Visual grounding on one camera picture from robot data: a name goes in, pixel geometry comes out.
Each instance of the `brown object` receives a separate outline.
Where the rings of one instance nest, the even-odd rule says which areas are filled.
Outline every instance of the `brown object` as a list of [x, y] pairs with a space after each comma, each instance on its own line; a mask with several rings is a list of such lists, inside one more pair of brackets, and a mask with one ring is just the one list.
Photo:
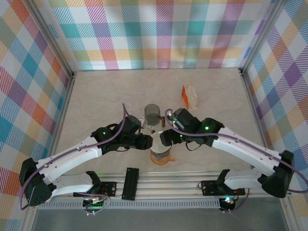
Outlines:
[[159, 116], [158, 117], [162, 121], [162, 127], [164, 128], [166, 126], [166, 120], [164, 116]]

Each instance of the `black clamp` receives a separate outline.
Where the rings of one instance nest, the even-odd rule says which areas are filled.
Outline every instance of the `black clamp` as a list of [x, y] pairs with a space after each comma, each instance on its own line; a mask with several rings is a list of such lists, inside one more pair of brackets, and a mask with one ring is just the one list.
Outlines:
[[139, 168], [128, 167], [122, 193], [122, 200], [134, 201], [137, 191]]

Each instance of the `black bracket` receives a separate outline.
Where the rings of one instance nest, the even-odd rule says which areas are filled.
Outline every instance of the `black bracket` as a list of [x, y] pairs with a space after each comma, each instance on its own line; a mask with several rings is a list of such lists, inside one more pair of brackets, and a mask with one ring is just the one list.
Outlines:
[[203, 180], [199, 183], [201, 185], [203, 196], [243, 196], [245, 189], [229, 190], [228, 193], [221, 192], [217, 187], [216, 180]]
[[[108, 196], [116, 196], [116, 182], [113, 182], [113, 181], [101, 182], [99, 190], [93, 194], [104, 194]], [[75, 192], [73, 193], [73, 197], [87, 197], [87, 196]]]
[[137, 191], [139, 168], [128, 167], [122, 193], [122, 200], [134, 201]]

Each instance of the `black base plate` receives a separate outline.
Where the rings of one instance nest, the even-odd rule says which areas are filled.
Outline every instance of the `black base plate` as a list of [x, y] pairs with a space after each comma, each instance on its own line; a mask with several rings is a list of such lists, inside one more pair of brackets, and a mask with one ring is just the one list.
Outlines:
[[222, 193], [219, 191], [216, 180], [203, 180], [201, 182], [201, 189], [203, 196], [243, 196], [245, 195], [245, 189], [237, 189], [237, 190], [230, 190], [228, 194]]

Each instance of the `plaid wall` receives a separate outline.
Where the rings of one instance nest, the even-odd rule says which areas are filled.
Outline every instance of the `plaid wall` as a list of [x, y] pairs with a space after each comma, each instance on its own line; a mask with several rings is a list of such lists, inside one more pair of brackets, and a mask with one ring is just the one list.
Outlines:
[[[248, 73], [268, 144], [308, 177], [308, 0], [288, 1]], [[308, 196], [295, 201], [308, 229]]]
[[36, 1], [52, 12], [80, 70], [238, 67], [259, 9], [269, 2]]
[[21, 0], [0, 0], [0, 231], [15, 231], [22, 162], [45, 157], [68, 77]]
[[261, 20], [261, 22], [260, 22], [260, 24], [259, 24], [259, 26], [258, 26], [258, 28], [257, 28], [257, 30], [256, 30], [256, 32], [254, 34], [254, 36], [253, 36], [253, 38], [250, 41], [250, 44], [249, 44], [249, 46], [247, 48], [247, 51], [246, 51], [246, 53], [244, 55], [244, 58], [243, 58], [240, 66], [239, 66], [240, 68], [242, 68], [244, 66], [245, 62], [247, 61], [247, 58], [248, 58], [248, 56], [249, 56], [249, 54], [251, 52], [251, 49], [254, 47], [257, 38], [259, 37], [259, 35], [260, 35], [264, 25], [266, 24], [266, 21], [267, 21], [269, 15], [271, 14], [271, 11], [272, 11], [272, 9], [273, 9], [273, 7], [275, 5], [275, 2], [276, 2], [276, 0], [271, 0], [270, 1], [270, 4], [269, 4], [268, 8], [266, 9], [265, 14], [263, 15], [263, 18], [262, 18], [262, 20]]

